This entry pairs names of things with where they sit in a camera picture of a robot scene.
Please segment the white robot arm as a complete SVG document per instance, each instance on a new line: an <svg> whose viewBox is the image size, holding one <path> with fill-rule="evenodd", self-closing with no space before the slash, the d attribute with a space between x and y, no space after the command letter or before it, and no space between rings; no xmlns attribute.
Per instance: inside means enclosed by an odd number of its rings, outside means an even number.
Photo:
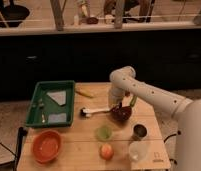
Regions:
<svg viewBox="0 0 201 171"><path fill-rule="evenodd" d="M169 114L178 123L174 171L201 171L201 99L190 98L154 87L135 79L136 71L125 66L109 75L109 106L123 101L130 92L153 107Z"/></svg>

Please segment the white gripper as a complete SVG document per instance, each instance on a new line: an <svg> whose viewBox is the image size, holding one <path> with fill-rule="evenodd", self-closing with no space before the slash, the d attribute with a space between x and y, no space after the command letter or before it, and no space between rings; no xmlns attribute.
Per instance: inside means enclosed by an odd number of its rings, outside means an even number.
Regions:
<svg viewBox="0 0 201 171"><path fill-rule="evenodd" d="M120 88L111 87L108 93L108 104L109 107L112 108L118 104L120 104L124 98L124 91Z"/></svg>

